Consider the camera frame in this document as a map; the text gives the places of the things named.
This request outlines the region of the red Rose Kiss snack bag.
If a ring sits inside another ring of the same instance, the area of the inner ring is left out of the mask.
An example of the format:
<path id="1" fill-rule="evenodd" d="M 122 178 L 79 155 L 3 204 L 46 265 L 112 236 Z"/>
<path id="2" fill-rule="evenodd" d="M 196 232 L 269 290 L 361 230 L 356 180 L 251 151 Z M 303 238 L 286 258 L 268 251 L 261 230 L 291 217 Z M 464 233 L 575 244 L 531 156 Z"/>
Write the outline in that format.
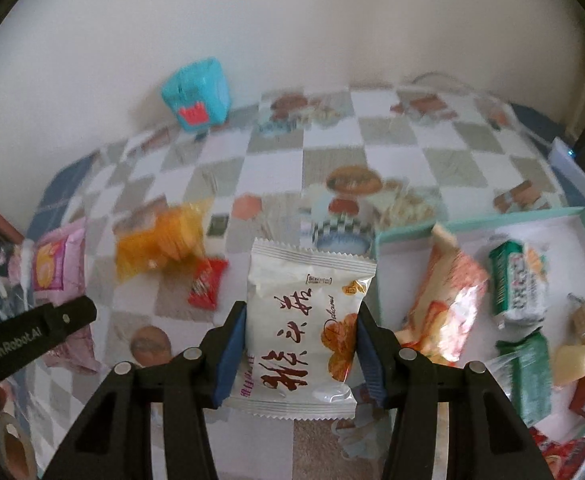
<path id="1" fill-rule="evenodd" d="M 559 443 L 535 427 L 529 432 L 555 480 L 572 479 L 585 463 L 585 437 Z"/>

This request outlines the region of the dark green snack packet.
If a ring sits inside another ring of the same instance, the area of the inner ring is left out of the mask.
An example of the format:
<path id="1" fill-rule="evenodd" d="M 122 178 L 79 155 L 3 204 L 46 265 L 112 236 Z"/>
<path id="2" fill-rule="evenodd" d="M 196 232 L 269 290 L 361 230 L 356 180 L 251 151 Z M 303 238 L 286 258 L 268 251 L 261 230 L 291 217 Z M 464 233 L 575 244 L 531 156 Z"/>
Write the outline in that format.
<path id="1" fill-rule="evenodd" d="M 547 338 L 537 328 L 519 341 L 498 340 L 501 358 L 511 358 L 506 376 L 511 380 L 513 407 L 527 427 L 552 413 L 552 371 Z"/>

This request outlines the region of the beige Swiss roll snack packet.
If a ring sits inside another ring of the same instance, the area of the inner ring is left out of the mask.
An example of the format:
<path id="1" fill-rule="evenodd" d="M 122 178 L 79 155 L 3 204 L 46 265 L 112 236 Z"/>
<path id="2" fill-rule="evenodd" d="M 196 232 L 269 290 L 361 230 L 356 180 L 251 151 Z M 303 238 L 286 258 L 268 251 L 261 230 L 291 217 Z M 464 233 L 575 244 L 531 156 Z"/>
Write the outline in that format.
<path id="1" fill-rule="evenodd" d="M 475 324 L 489 275 L 442 224 L 433 226 L 431 238 L 425 278 L 396 337 L 431 362 L 453 366 Z"/>

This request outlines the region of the green white cracker packet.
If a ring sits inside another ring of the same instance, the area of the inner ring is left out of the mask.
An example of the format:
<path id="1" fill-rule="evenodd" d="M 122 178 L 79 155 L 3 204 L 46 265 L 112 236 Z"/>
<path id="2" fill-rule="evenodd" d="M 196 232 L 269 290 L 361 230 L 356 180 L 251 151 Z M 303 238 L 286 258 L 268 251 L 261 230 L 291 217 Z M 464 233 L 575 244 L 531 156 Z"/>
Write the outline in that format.
<path id="1" fill-rule="evenodd" d="M 549 310 L 547 248 L 506 238 L 490 250 L 488 263 L 498 328 L 541 324 Z"/>

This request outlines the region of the white cream snack packet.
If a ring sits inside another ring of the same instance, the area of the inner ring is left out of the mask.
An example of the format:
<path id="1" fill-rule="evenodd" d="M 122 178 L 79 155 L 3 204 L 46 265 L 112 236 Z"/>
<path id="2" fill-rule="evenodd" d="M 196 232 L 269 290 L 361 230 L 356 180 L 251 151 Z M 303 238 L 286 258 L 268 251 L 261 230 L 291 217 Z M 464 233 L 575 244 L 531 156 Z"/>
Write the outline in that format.
<path id="1" fill-rule="evenodd" d="M 355 417 L 347 380 L 375 274 L 375 261 L 363 256 L 255 240 L 245 356 L 227 405 L 278 419 Z"/>

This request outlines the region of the yellow pudding cup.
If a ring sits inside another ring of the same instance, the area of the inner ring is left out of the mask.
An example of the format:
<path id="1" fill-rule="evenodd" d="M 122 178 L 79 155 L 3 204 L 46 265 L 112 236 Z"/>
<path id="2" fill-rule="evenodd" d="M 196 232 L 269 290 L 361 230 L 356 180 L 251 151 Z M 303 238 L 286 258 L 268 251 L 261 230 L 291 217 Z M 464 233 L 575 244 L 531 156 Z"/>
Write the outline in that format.
<path id="1" fill-rule="evenodd" d="M 585 377 L 585 344 L 564 344 L 552 363 L 553 384 L 563 388 Z"/>

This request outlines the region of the tape roll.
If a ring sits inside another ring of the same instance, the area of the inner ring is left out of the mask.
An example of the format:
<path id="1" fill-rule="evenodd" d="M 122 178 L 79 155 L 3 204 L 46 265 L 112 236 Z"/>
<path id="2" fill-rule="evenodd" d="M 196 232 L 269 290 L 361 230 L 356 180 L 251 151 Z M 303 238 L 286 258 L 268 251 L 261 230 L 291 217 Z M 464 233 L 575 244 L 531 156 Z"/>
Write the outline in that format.
<path id="1" fill-rule="evenodd" d="M 38 478 L 33 445 L 15 419 L 9 413 L 0 413 L 0 465 L 13 479 Z"/>

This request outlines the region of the pink snack packet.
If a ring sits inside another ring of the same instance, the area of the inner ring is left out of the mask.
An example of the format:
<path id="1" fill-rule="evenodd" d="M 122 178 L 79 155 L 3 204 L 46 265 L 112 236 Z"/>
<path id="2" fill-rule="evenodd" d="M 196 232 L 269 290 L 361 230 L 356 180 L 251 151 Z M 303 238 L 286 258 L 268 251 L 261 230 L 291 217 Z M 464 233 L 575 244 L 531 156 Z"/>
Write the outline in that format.
<path id="1" fill-rule="evenodd" d="M 85 292 L 86 219 L 61 226 L 35 244 L 32 264 L 33 299 L 36 306 L 55 307 Z"/>

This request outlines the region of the teal rimmed white tray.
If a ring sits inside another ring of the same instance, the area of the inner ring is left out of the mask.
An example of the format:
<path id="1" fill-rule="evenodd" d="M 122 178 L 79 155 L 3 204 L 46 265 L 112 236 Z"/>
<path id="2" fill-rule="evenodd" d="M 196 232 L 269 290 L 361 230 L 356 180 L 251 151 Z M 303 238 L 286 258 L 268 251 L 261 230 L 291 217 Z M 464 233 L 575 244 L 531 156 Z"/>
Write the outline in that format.
<path id="1" fill-rule="evenodd" d="M 400 344 L 448 370 L 516 359 L 509 399 L 523 421 L 555 439 L 585 434 L 570 411 L 585 337 L 573 298 L 585 300 L 585 208 L 430 222 L 381 233 L 373 249 L 373 315 Z"/>

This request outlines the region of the small red candy packet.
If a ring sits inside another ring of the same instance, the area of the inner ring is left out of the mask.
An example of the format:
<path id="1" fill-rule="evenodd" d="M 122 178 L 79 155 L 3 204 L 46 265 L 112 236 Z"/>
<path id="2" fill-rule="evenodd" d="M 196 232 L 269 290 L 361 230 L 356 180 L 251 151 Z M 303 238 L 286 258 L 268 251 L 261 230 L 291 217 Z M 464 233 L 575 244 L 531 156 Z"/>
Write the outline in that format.
<path id="1" fill-rule="evenodd" d="M 199 261 L 187 297 L 192 307 L 209 311 L 214 311 L 218 307 L 222 276 L 227 267 L 228 261 L 224 258 L 207 258 Z"/>

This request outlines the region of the orange jelly snack packet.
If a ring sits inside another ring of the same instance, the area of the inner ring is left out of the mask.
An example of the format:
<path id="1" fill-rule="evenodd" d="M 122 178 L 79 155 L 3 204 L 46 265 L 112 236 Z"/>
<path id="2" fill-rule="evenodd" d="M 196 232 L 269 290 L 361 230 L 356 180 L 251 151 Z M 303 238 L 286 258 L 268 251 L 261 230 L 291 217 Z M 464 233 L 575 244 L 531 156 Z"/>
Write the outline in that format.
<path id="1" fill-rule="evenodd" d="M 140 206 L 112 227 L 119 284 L 188 259 L 204 257 L 204 217 L 212 198 L 169 204 L 166 196 Z"/>

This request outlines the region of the checkered tablecloth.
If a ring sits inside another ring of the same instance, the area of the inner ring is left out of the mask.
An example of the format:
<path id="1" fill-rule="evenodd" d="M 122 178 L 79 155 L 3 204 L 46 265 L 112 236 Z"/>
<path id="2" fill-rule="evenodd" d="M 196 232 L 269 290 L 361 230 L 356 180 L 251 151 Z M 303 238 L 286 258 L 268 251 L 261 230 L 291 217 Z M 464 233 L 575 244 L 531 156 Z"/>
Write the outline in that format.
<path id="1" fill-rule="evenodd" d="M 353 88 L 333 92 L 282 90 L 258 104 L 232 110 L 228 123 L 202 140 L 193 134 L 150 129 L 128 142 L 104 145 L 62 170 L 38 204 L 27 237 L 86 219 L 85 278 L 98 307 L 91 325 L 100 375 L 48 367 L 42 360 L 15 379 L 17 418 L 30 430 L 38 474 L 113 366 L 133 360 L 133 333 L 161 328 L 173 353 L 198 344 L 223 321 L 235 299 L 245 298 L 249 251 L 256 237 L 272 235 L 309 246 L 315 225 L 336 219 L 326 183 L 341 167 L 367 167 L 366 183 L 381 191 L 359 200 L 362 222 L 383 232 L 395 226 L 498 216 L 493 200 L 524 180 L 540 191 L 542 206 L 577 206 L 578 192 L 554 174 L 534 136 L 551 139 L 555 123 L 526 107 L 468 88 Z M 206 250 L 230 261 L 219 308 L 207 312 L 186 302 L 190 276 L 137 275 L 117 285 L 114 225 L 151 200 L 169 204 L 212 200 Z M 585 214 L 567 218 L 585 228 Z M 577 234 L 585 234 L 585 229 Z M 585 297 L 585 250 L 549 238 L 553 301 Z M 544 333 L 554 348 L 568 336 L 566 312 L 550 315 Z M 294 422 L 220 410 L 208 418 L 220 478 L 378 478 L 390 438 L 390 419 L 358 408 L 358 418 L 333 424 Z"/>

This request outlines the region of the white power strip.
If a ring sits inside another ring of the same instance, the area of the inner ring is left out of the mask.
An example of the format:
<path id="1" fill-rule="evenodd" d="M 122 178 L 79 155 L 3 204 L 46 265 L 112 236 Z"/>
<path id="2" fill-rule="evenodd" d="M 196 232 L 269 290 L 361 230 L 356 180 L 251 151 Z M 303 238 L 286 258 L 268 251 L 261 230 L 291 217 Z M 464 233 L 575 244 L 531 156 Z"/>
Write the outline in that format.
<path id="1" fill-rule="evenodd" d="M 547 160 L 585 199 L 585 172 L 577 164 L 575 152 L 558 136 L 551 144 Z"/>

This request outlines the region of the teal monster toy box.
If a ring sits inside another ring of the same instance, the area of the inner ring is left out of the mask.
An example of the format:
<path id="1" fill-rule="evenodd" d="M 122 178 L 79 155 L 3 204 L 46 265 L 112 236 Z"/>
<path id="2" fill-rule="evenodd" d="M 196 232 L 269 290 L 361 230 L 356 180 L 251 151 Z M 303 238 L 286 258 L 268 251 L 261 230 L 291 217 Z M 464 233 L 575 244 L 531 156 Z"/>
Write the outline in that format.
<path id="1" fill-rule="evenodd" d="M 161 97 L 186 132 L 223 125 L 230 113 L 230 87 L 216 58 L 177 70 L 161 87 Z"/>

